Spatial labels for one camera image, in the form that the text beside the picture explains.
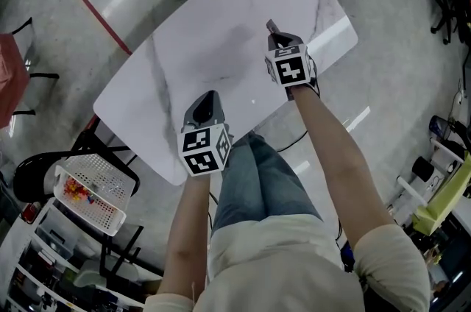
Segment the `shirt sleeve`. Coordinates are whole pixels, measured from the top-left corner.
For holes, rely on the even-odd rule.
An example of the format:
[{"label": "shirt sleeve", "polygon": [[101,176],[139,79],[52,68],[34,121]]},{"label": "shirt sleeve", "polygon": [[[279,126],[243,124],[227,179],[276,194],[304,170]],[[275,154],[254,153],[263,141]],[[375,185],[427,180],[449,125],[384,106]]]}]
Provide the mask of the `shirt sleeve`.
[{"label": "shirt sleeve", "polygon": [[396,224],[377,227],[356,244],[355,271],[371,277],[412,311],[428,311],[430,283],[419,250]]},{"label": "shirt sleeve", "polygon": [[148,297],[144,312],[191,312],[193,301],[176,294],[158,294]]}]

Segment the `yellow-green object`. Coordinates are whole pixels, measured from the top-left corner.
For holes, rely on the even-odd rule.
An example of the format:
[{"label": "yellow-green object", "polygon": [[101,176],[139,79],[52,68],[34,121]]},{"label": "yellow-green object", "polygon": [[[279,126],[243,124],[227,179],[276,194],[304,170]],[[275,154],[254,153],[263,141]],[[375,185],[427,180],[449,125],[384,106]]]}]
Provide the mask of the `yellow-green object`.
[{"label": "yellow-green object", "polygon": [[466,152],[464,163],[445,185],[433,196],[427,207],[419,206],[412,216],[414,229],[431,235],[456,206],[471,179],[471,157]]}]

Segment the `concrete floor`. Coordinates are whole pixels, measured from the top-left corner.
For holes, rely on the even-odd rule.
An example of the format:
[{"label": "concrete floor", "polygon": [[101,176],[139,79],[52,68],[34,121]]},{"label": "concrete floor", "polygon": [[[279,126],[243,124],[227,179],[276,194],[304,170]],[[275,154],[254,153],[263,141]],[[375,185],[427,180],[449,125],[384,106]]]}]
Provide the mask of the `concrete floor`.
[{"label": "concrete floor", "polygon": [[[134,50],[186,0],[123,0],[119,5],[111,4],[113,0],[90,1],[107,14],[108,23]],[[408,177],[415,158],[431,150],[428,121],[433,114],[447,115],[465,49],[457,37],[444,46],[441,35],[430,33],[438,14],[431,0],[339,2],[359,42],[319,78],[322,100],[345,126],[369,112],[351,133],[388,203],[400,190],[396,177]],[[95,98],[127,54],[81,0],[1,0],[0,10],[2,32],[33,17],[36,40],[31,60],[35,70],[60,74],[54,84],[30,83],[25,104],[36,107],[36,117],[18,118],[13,133],[11,128],[0,131],[0,151],[18,164],[39,152],[70,148],[93,115]],[[295,106],[288,103],[256,130],[280,148],[302,134],[304,127]],[[283,156],[335,235],[336,214],[308,137]],[[139,257],[162,266],[181,188],[168,184],[139,159],[131,168],[141,178],[141,189],[131,199],[127,222],[116,240],[125,243],[135,226],[142,224]],[[213,183],[215,194],[218,178]],[[215,209],[211,203],[212,215]]]}]

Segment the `red line on floor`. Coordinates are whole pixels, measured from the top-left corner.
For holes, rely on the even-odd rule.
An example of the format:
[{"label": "red line on floor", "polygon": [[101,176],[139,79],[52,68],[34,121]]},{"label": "red line on floor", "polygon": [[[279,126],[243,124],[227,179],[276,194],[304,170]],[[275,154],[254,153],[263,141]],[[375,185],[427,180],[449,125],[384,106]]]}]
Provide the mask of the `red line on floor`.
[{"label": "red line on floor", "polygon": [[95,15],[95,18],[100,22],[100,24],[108,31],[110,36],[114,39],[115,42],[123,49],[128,55],[131,55],[132,52],[124,43],[124,41],[113,31],[113,28],[106,22],[105,19],[100,15],[100,13],[96,10],[96,8],[91,4],[89,0],[82,0],[83,3],[88,7],[88,9]]}]

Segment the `white shirt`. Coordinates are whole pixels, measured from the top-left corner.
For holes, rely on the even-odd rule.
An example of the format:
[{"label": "white shirt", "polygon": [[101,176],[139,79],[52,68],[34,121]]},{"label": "white shirt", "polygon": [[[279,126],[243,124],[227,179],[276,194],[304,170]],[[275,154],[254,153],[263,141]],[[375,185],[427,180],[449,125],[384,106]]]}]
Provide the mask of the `white shirt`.
[{"label": "white shirt", "polygon": [[369,276],[410,311],[427,311],[425,262],[403,230],[390,224],[354,249],[355,273],[344,272],[339,248],[311,215],[243,221],[214,234],[209,285],[198,302],[174,294],[149,297],[144,312],[364,311],[358,276]]}]

